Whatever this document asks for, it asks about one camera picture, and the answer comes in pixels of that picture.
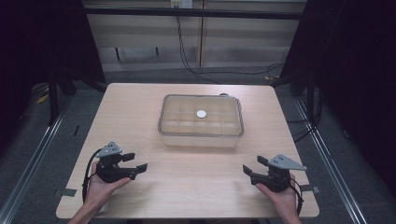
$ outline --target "black curtain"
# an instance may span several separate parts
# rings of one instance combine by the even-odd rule
[[[330,17],[322,24],[299,24],[281,77],[292,77],[299,94],[313,74],[362,155],[396,195],[396,2],[329,2]],[[307,13],[323,9],[310,3]]]
[[[0,3],[0,134],[12,135],[36,83],[71,79],[105,82],[90,25],[80,0],[4,0]]]

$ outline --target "hand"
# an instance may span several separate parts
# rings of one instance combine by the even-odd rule
[[[294,224],[294,223],[301,223],[298,215],[297,215],[297,208],[296,208],[296,193],[291,188],[287,188],[282,192],[276,193],[269,190],[263,184],[258,183],[256,185],[265,196],[267,196],[277,214],[280,216],[282,221],[285,224]]]
[[[97,163],[98,161],[92,164],[91,174],[96,174]],[[129,182],[131,182],[131,178],[125,177],[117,182],[107,183],[98,175],[93,175],[90,178],[85,202],[69,223],[88,223],[91,218],[102,209],[111,194],[113,194],[116,189],[123,187]]]

